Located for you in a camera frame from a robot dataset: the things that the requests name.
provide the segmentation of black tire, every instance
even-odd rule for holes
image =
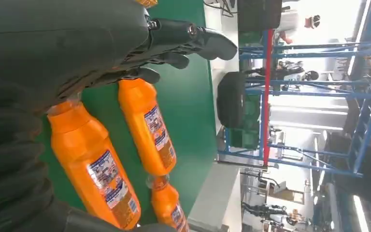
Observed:
[[[229,72],[218,85],[218,118],[221,124],[227,128],[243,127],[245,77],[240,72]]]

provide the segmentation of blue metal frame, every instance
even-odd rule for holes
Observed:
[[[241,47],[240,60],[265,58],[265,46],[260,47]],[[371,42],[359,43],[327,43],[312,45],[287,45],[274,46],[274,50],[299,50],[316,48],[334,48],[324,52],[303,52],[298,53],[274,53],[272,58],[324,58],[324,57],[343,57],[367,56],[371,55]]]
[[[256,86],[264,85],[263,80],[247,80],[249,84],[256,84]],[[315,170],[323,170],[326,172],[331,172],[334,174],[345,174],[345,175],[352,175],[356,177],[362,177],[362,174],[359,173],[360,166],[362,164],[362,160],[365,156],[365,152],[367,147],[371,141],[371,82],[363,82],[363,81],[284,81],[284,80],[271,80],[271,85],[309,85],[323,89],[335,90],[335,93],[317,93],[317,92],[296,92],[296,91],[270,91],[270,94],[274,95],[302,95],[302,96],[329,96],[329,97],[341,97],[341,98],[351,98],[351,99],[362,99],[363,105],[361,107],[361,112],[359,115],[359,120],[357,127],[354,132],[354,136],[352,138],[352,142],[347,154],[337,153],[337,152],[328,152],[328,151],[313,151],[308,149],[302,149],[297,147],[285,146],[285,145],[276,145],[267,143],[268,147],[271,148],[278,148],[278,149],[287,149],[293,150],[301,153],[304,156],[310,157],[312,160],[320,162],[324,164],[324,167],[308,165],[305,163],[298,163],[298,162],[290,162],[282,159],[269,159],[269,162],[275,162],[280,164],[288,164],[292,166],[302,167],[302,168],[310,168]],[[330,88],[329,86],[367,86],[370,90],[369,93],[357,93],[348,90],[341,90]],[[253,89],[253,86],[247,85],[246,88],[247,94],[255,94],[261,96],[261,102],[264,98],[264,91],[261,89]],[[260,123],[264,121],[264,107],[262,107],[261,103],[261,117]],[[263,160],[263,148],[264,143],[267,142],[268,138],[263,138],[264,135],[264,127],[262,123],[260,124],[260,143],[259,143],[259,155],[247,155],[243,154],[245,152],[250,151],[249,149],[245,149],[238,152],[230,152],[229,150],[229,142],[228,142],[228,130],[226,129],[226,150],[225,151],[218,151],[219,154],[223,155],[231,155],[237,156],[242,158],[249,158],[254,160]],[[341,170],[335,168],[333,165],[328,164],[320,159],[314,157],[314,154],[320,154],[323,156],[334,156],[341,159],[346,159],[349,168],[348,170]]]

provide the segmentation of screw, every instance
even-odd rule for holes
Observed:
[[[158,24],[156,21],[149,21],[148,22],[148,28],[150,30],[157,30],[158,29]]]
[[[196,28],[196,26],[194,26],[192,24],[189,25],[188,28],[187,28],[187,32],[188,32],[188,34],[190,34],[192,36],[197,35],[197,28]]]

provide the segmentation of orange bottle cap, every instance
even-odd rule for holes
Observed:
[[[55,107],[57,108],[56,113],[47,115],[52,133],[70,132],[81,127],[92,118],[81,102],[75,104],[68,100]]]

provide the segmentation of blue metal rack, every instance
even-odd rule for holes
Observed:
[[[245,59],[264,59],[265,46],[259,47],[241,47],[240,60]],[[371,56],[371,42],[359,43],[327,43],[327,44],[312,44],[312,45],[287,45],[274,46],[274,51],[278,50],[300,50],[300,49],[316,49],[316,48],[333,48],[324,52],[298,52],[298,53],[274,53],[272,58],[323,58],[323,57],[352,57],[352,56]]]
[[[267,58],[267,62],[270,58],[316,58],[316,57],[351,57],[351,56],[366,56],[371,55],[371,42],[361,43],[329,43],[329,44],[318,44],[318,45],[289,45],[289,46],[274,46],[274,49],[287,50],[287,49],[315,49],[315,48],[332,48],[331,50],[321,53],[295,53],[295,54],[265,54],[266,46],[264,47],[243,47],[240,48],[240,59],[255,59],[255,58]],[[247,94],[260,95],[260,137],[259,137],[259,148],[258,155],[251,155],[249,149],[240,150],[237,152],[230,151],[229,133],[228,129],[225,131],[226,149],[218,151],[219,154],[237,156],[241,158],[248,158],[252,160],[263,160],[264,167],[267,166],[268,161],[280,164],[293,165],[302,168],[310,168],[314,170],[331,172],[334,174],[344,174],[362,177],[362,173],[359,172],[363,158],[365,156],[366,149],[369,147],[371,142],[371,82],[367,81],[285,81],[285,80],[253,80],[247,79]],[[317,92],[297,92],[297,91],[264,91],[257,89],[256,87],[269,87],[274,85],[307,85],[316,88],[330,90],[330,92],[317,93]],[[336,89],[330,86],[351,86],[352,89],[357,86],[368,87],[368,92],[359,93],[354,92],[352,89]],[[312,151],[297,147],[291,147],[280,144],[268,143],[268,136],[266,136],[266,128],[268,125],[268,119],[265,118],[267,107],[264,103],[267,103],[268,94],[272,95],[302,95],[302,96],[326,96],[326,97],[339,97],[356,99],[361,105],[358,123],[354,131],[351,145],[348,149],[347,154],[329,152],[329,151]],[[277,149],[293,150],[301,153],[302,155],[311,158],[319,163],[324,164],[323,167],[319,165],[308,165],[305,163],[291,162],[282,159],[268,159],[269,147]],[[339,159],[345,159],[348,168],[340,169],[334,167],[332,164],[323,162],[320,159],[314,157],[314,154],[322,156],[333,156]]]
[[[262,80],[248,80],[249,84],[256,84],[264,85],[265,82]],[[333,90],[335,92],[330,93],[315,93],[315,92],[296,92],[296,91],[270,91],[270,94],[273,95],[302,95],[302,96],[327,96],[327,97],[340,97],[340,98],[349,98],[349,99],[357,99],[362,102],[361,111],[358,119],[358,123],[354,132],[354,136],[352,137],[352,142],[349,147],[348,153],[337,153],[337,152],[329,152],[329,151],[313,151],[308,149],[302,149],[297,147],[285,146],[285,145],[276,145],[267,143],[268,147],[278,148],[278,149],[286,149],[286,150],[293,150],[301,153],[302,155],[309,157],[317,162],[324,164],[323,167],[308,165],[304,163],[297,163],[297,162],[290,162],[282,159],[269,159],[269,162],[280,163],[280,164],[288,164],[302,168],[311,168],[315,170],[323,170],[327,172],[332,172],[335,174],[345,174],[345,175],[353,175],[361,177],[362,174],[359,172],[361,167],[363,158],[365,156],[365,152],[367,147],[371,141],[371,82],[364,82],[364,81],[318,81],[318,82],[311,82],[311,81],[281,81],[281,80],[271,80],[271,85],[308,85],[313,87],[321,87],[323,89]],[[342,89],[335,89],[329,86],[368,86],[370,92],[368,93],[356,93],[349,90],[342,90]],[[264,98],[264,91],[261,89],[254,89],[252,86],[249,86],[246,89],[247,94],[255,94],[261,96],[261,101]],[[260,120],[260,143],[258,148],[258,156],[254,155],[247,155],[246,153],[250,150],[241,150],[237,152],[231,152],[229,146],[229,135],[228,130],[226,129],[225,132],[225,139],[226,139],[226,149],[224,151],[218,151],[219,154],[223,155],[231,155],[237,156],[242,158],[249,158],[254,160],[263,160],[263,148],[264,144],[267,142],[268,138],[264,138],[262,136],[263,128],[262,122],[264,121],[263,115],[263,108],[261,107],[261,120]],[[340,159],[346,159],[348,163],[348,169],[339,169],[334,167],[331,164],[325,163],[320,159],[315,158],[313,155],[318,153],[322,156],[334,156]]]

